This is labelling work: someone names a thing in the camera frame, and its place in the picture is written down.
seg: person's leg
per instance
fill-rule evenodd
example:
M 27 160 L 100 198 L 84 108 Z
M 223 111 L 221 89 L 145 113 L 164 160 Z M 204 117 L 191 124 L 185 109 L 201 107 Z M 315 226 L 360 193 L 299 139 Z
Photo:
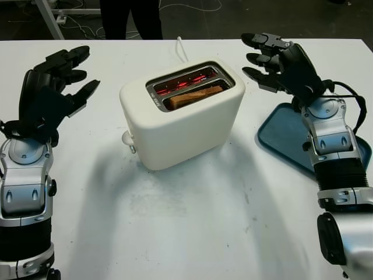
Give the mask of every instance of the person's leg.
M 142 39 L 163 39 L 158 0 L 131 0 L 131 12 Z
M 129 1 L 100 0 L 100 8 L 106 39 L 125 40 Z

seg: white table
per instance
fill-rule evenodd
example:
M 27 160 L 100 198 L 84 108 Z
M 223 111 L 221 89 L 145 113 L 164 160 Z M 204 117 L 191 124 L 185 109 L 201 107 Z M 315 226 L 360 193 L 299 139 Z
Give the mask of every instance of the white table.
M 118 93 L 135 78 L 179 64 L 175 41 L 0 42 L 4 121 L 17 118 L 24 73 L 62 48 L 91 46 L 80 68 L 86 82 L 102 81 L 87 108 L 59 128 L 51 170 L 58 183 L 54 267 L 68 280 L 342 279 L 340 267 L 320 253 L 316 182 L 255 139 L 269 113 L 291 97 L 259 90 L 242 74 L 251 50 L 239 40 L 183 42 L 190 60 L 212 55 L 228 63 L 247 92 L 225 145 L 157 172 L 121 142 L 127 124 Z M 297 42 L 322 78 L 348 83 L 372 111 L 373 55 L 362 41 Z M 358 107 L 347 103 L 353 127 Z M 371 145 L 372 126 L 368 115 L 359 131 Z

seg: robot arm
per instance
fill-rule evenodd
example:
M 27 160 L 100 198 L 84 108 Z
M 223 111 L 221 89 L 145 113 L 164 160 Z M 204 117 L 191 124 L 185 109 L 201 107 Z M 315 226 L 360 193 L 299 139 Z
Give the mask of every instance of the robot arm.
M 366 115 L 365 101 L 340 82 L 322 81 L 300 45 L 271 34 L 243 34 L 243 42 L 262 54 L 247 54 L 249 62 L 268 74 L 243 71 L 261 89 L 293 95 L 293 108 L 308 129 L 303 150 L 308 152 L 325 213 L 318 218 L 323 256 L 340 265 L 352 280 L 373 278 L 373 188 L 368 186 L 355 134 Z M 345 123 L 346 104 L 334 94 L 336 85 L 348 89 L 360 105 L 354 130 Z
M 75 95 L 62 95 L 66 85 L 82 81 L 73 70 L 89 56 L 89 47 L 59 51 L 29 70 L 19 103 L 19 120 L 0 123 L 7 140 L 0 148 L 0 280 L 61 278 L 51 243 L 53 196 L 57 184 L 49 171 L 57 127 L 86 105 L 98 84 L 93 80 Z

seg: dark floor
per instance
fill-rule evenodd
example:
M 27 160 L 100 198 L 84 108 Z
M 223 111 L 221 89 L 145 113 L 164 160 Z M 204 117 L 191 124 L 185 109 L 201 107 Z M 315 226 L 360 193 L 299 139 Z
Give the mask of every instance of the dark floor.
M 220 1 L 223 6 L 216 12 L 201 12 L 183 6 L 164 8 L 160 12 L 164 38 L 237 39 L 244 32 L 267 32 L 288 38 L 361 38 L 373 50 L 372 0 L 347 0 L 340 5 L 328 0 Z M 60 7 L 71 8 L 72 5 L 66 2 L 79 4 L 76 0 L 64 0 Z M 217 0 L 162 0 L 161 4 L 176 3 L 200 9 L 219 7 Z M 86 6 L 98 8 L 98 0 L 86 0 Z M 14 2 L 0 2 L 0 40 L 52 39 L 35 5 L 28 3 L 24 10 L 34 16 L 33 20 L 22 11 L 23 8 Z M 30 19 L 31 22 L 8 22 Z M 97 15 L 76 20 L 81 25 L 90 26 L 94 32 L 101 27 Z M 72 26 L 75 24 L 68 20 L 66 27 Z M 132 19 L 128 22 L 130 30 L 136 30 Z M 66 39 L 85 38 L 79 29 L 62 29 L 62 33 Z

